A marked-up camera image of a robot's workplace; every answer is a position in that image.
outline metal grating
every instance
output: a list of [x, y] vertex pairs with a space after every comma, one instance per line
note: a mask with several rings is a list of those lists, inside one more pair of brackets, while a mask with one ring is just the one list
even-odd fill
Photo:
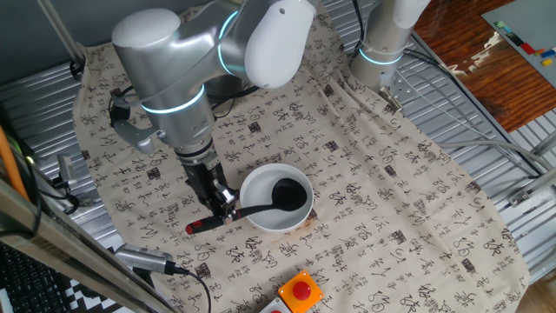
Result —
[[[372, 0], [360, 0], [364, 17], [372, 9], [373, 3]], [[353, 52], [360, 30], [352, 3], [344, 0], [325, 0], [324, 5], [334, 20], [347, 53]], [[418, 37], [412, 38], [410, 47], [432, 53]], [[482, 135], [468, 129], [469, 127], [492, 139], [512, 143], [518, 140], [525, 148], [530, 148], [531, 145], [526, 146], [514, 134], [515, 140], [510, 137], [465, 88], [457, 88], [431, 65], [411, 57], [403, 57], [399, 72], [434, 104], [425, 101], [409, 88], [403, 79], [396, 78], [393, 93], [402, 102], [406, 117], [433, 140], [459, 142], [481, 139]], [[49, 177], [56, 176], [58, 172], [56, 154], [72, 155], [76, 173], [80, 177], [79, 186], [73, 193], [95, 199], [94, 207], [80, 208], [72, 218], [95, 239], [100, 240], [115, 235], [116, 230], [96, 192], [73, 131], [71, 106], [78, 88], [79, 82], [73, 79], [68, 66], [64, 65], [0, 87], [0, 102], [5, 105], [17, 131], [36, 150], [37, 163]], [[456, 122], [446, 112], [460, 121]], [[552, 120], [556, 121], [556, 113], [551, 113]], [[554, 125], [556, 123], [551, 127], [549, 124], [532, 125], [532, 130], [523, 135], [524, 138], [528, 136], [524, 140], [535, 144], [541, 139], [534, 139], [531, 135], [539, 134], [536, 128], [540, 127], [547, 133], [556, 129]], [[554, 263], [553, 259], [556, 258], [552, 256], [553, 259], [545, 259], [547, 252], [556, 244], [556, 203], [548, 195], [542, 195], [516, 208], [511, 207], [507, 201], [517, 189], [532, 181], [524, 177], [534, 175], [534, 172], [518, 156], [507, 156], [504, 151], [493, 147], [467, 147], [448, 152], [493, 199], [516, 238], [532, 272], [532, 280], [544, 275], [549, 266], [537, 265]], [[549, 163], [556, 164], [556, 154], [550, 157]]]
[[[556, 110], [547, 112], [544, 116], [538, 117], [512, 132], [511, 135], [521, 147], [531, 150], [554, 131], [556, 131]], [[552, 166], [556, 166], [556, 148], [548, 151], [543, 157]], [[536, 267], [539, 268], [539, 271], [546, 273], [556, 268], [556, 204], [552, 198], [553, 194], [546, 191], [543, 195], [533, 199], [534, 203], [531, 205], [527, 218], [537, 221], [536, 227], [531, 229], [523, 223], [517, 225], [524, 234], [532, 232], [545, 234], [544, 241], [534, 241], [532, 244], [538, 246], [538, 250], [543, 250], [539, 258], [544, 259]]]
[[[419, 41], [418, 37], [411, 40], [410, 49], [429, 53], [425, 46], [419, 45], [419, 48], [415, 48], [415, 44]], [[435, 142], [462, 142], [488, 137], [493, 140], [517, 143], [528, 150], [532, 148], [531, 144], [527, 145], [522, 140], [518, 140], [518, 136], [513, 134], [510, 137], [484, 111], [479, 102], [473, 96], [469, 96], [467, 90], [464, 89], [466, 95], [444, 73], [432, 65], [404, 56], [398, 71], [422, 96], [434, 104], [430, 104], [415, 90], [409, 88], [399, 75], [396, 77], [393, 93], [402, 102], [406, 117]], [[556, 121], [556, 114], [553, 112], [550, 114], [553, 121]], [[528, 142], [536, 144], [546, 137], [549, 131], [556, 130], [554, 125], [555, 123], [527, 125], [529, 127], [524, 128], [528, 131], [521, 133], [527, 133]], [[535, 133], [542, 134], [542, 137], [532, 138]], [[553, 254], [556, 245], [556, 202], [553, 194], [546, 190], [515, 208], [507, 200], [517, 190], [533, 182], [531, 178], [527, 178], [537, 175], [531, 167], [515, 154], [490, 146], [451, 149], [447, 152], [493, 200], [520, 247], [531, 272], [532, 282], [556, 267], [556, 255]], [[547, 159], [549, 163], [555, 162], [556, 154], [549, 153]]]
[[62, 65], [0, 87], [0, 103], [19, 136], [35, 151], [37, 167], [49, 178], [58, 176], [56, 156], [69, 154], [78, 177], [71, 193], [94, 199], [71, 218], [96, 240], [116, 233], [77, 144], [72, 106], [80, 83]]

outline ladle handle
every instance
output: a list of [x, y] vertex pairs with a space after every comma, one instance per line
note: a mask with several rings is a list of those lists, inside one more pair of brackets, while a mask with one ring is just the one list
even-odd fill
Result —
[[273, 209], [278, 209], [276, 208], [276, 206], [270, 204], [270, 205], [255, 205], [252, 207], [247, 207], [247, 208], [243, 208], [240, 210], [236, 210], [235, 212], [235, 217], [234, 220], [236, 219], [240, 219], [243, 218], [245, 216], [250, 216], [251, 214], [255, 214], [255, 213], [259, 213], [259, 212], [263, 212], [265, 210], [273, 210]]

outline beige tablecloth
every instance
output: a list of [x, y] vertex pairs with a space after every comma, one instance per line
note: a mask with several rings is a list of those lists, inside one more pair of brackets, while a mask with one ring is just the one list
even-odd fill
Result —
[[[215, 146], [231, 187], [286, 163], [314, 186], [299, 229], [267, 234], [240, 220], [188, 236], [209, 215], [173, 150], [142, 155], [109, 127], [109, 91], [129, 86], [112, 44], [83, 49], [74, 104], [79, 143], [124, 242], [171, 253], [204, 277], [214, 312], [256, 312], [302, 269], [325, 294], [313, 312], [513, 312], [524, 260], [480, 186], [427, 136], [349, 74], [323, 7], [291, 83], [245, 97], [218, 120]], [[149, 125], [141, 109], [131, 121]], [[205, 312], [189, 277], [154, 277], [179, 308]]]

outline gray cable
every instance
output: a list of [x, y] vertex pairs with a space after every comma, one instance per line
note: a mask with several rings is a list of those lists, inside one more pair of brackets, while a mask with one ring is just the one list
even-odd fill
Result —
[[[452, 100], [451, 100], [450, 98], [446, 97], [445, 94], [443, 94], [442, 92], [440, 92], [440, 90], [437, 90], [437, 91], [438, 91], [444, 98], [446, 98], [446, 100], [447, 100], [447, 101], [448, 101], [448, 102], [449, 102], [449, 103], [450, 103], [450, 104], [463, 116], [463, 118], [465, 118], [466, 121], [467, 121], [468, 123], [470, 123], [473, 127], [470, 127], [469, 125], [466, 125], [465, 123], [461, 122], [459, 118], [456, 118], [456, 117], [454, 117], [453, 115], [451, 115], [450, 113], [448, 113], [447, 110], [444, 110], [444, 109], [442, 109], [440, 106], [437, 106], [436, 104], [434, 104], [434, 103], [433, 103], [432, 101], [430, 101], [427, 97], [425, 97], [425, 95], [423, 95], [421, 92], [419, 92], [412, 84], [410, 84], [410, 83], [408, 82], [408, 80], [407, 80], [398, 70], [396, 70], [396, 72], [398, 73], [398, 75], [400, 75], [401, 79], [403, 79], [403, 80], [407, 83], [407, 85], [408, 85], [412, 90], [414, 90], [420, 97], [422, 97], [423, 99], [425, 99], [425, 100], [426, 100], [429, 104], [431, 104], [435, 109], [437, 109], [437, 110], [443, 112], [444, 114], [446, 114], [446, 115], [448, 115], [449, 117], [451, 117], [454, 121], [458, 122], [461, 126], [464, 126], [465, 128], [471, 130], [472, 132], [474, 132], [474, 133], [476, 133], [476, 134], [478, 134], [478, 135], [481, 135], [482, 137], [484, 137], [484, 138], [486, 139], [486, 140], [480, 141], [480, 142], [491, 141], [491, 142], [494, 142], [494, 143], [504, 143], [504, 142], [500, 142], [500, 141], [490, 140], [490, 139], [492, 139], [491, 137], [488, 137], [486, 134], [480, 132], [480, 131], [479, 131], [479, 128], [478, 128], [475, 124], [471, 123], [471, 120], [469, 120], [469, 119], [467, 118], [467, 116], [465, 116], [465, 115], [461, 112], [461, 110], [459, 110], [459, 108], [452, 102]], [[411, 72], [412, 72], [414, 75], [416, 75], [417, 77], [419, 77], [419, 78], [425, 80], [425, 81], [426, 81], [427, 83], [429, 83], [431, 86], [433, 86], [433, 83], [430, 82], [429, 80], [427, 80], [426, 78], [422, 77], [421, 75], [418, 75], [418, 74], [417, 74], [416, 72], [414, 72], [414, 71], [411, 71]], [[510, 153], [509, 151], [506, 151], [506, 150], [503, 149], [504, 145], [502, 145], [502, 144], [496, 144], [496, 145], [497, 145], [502, 151], [504, 151], [504, 152], [507, 153], [509, 156], [511, 156], [511, 153]], [[513, 145], [513, 144], [510, 144], [510, 145], [512, 145], [513, 148], [510, 148], [510, 147], [506, 147], [506, 148], [507, 148], [507, 149], [510, 149], [510, 150], [514, 150], [514, 151], [517, 150], [517, 151], [519, 151], [519, 152], [522, 152], [521, 150], [514, 149], [514, 148], [516, 148], [516, 147], [522, 149], [521, 147], [518, 147], [518, 146]], [[528, 150], [525, 150], [525, 149], [523, 149], [523, 150], [526, 151], [526, 152], [522, 152], [525, 156], [529, 156], [532, 160], [534, 160], [535, 162], [537, 162], [537, 163], [539, 163], [539, 164], [541, 164], [541, 165], [542, 165], [541, 162], [543, 162], [545, 165], [548, 165], [548, 168], [547, 168], [546, 166], [543, 165], [543, 167], [544, 167], [546, 170], [550, 170], [550, 169], [552, 168], [552, 167], [550, 166], [549, 163], [545, 162], [544, 160], [542, 160], [542, 159], [539, 158], [538, 156], [535, 156], [532, 152], [529, 152]]]
[[437, 143], [442, 149], [451, 149], [451, 148], [460, 148], [460, 147], [467, 147], [467, 146], [474, 146], [474, 145], [493, 145], [493, 146], [499, 146], [499, 147], [503, 147], [503, 148], [507, 148], [510, 150], [514, 150], [514, 151], [518, 151], [523, 153], [523, 155], [529, 157], [530, 159], [532, 159], [534, 162], [540, 164], [542, 167], [545, 168], [546, 171], [549, 171], [552, 169], [552, 166], [550, 166], [550, 164], [541, 159], [539, 156], [534, 155], [531, 151], [523, 149], [519, 146], [516, 146], [515, 144], [511, 144], [511, 143], [505, 143], [505, 142], [501, 142], [501, 141], [497, 141], [497, 140], [473, 140], [473, 141], [468, 141], [468, 142], [461, 142], [461, 143]]

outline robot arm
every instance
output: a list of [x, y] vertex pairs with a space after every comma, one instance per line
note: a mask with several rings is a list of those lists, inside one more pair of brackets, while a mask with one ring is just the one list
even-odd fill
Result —
[[154, 149], [154, 134], [174, 148], [188, 184], [214, 214], [188, 232], [233, 220], [238, 197], [227, 186], [213, 145], [215, 120], [203, 83], [228, 74], [262, 88], [281, 87], [301, 63], [314, 14], [306, 0], [249, 1], [240, 13], [236, 3], [220, 0], [186, 24], [172, 11], [155, 9], [115, 27], [116, 53], [136, 94], [149, 99], [142, 106], [153, 126], [139, 130], [117, 121], [114, 128], [143, 153]]

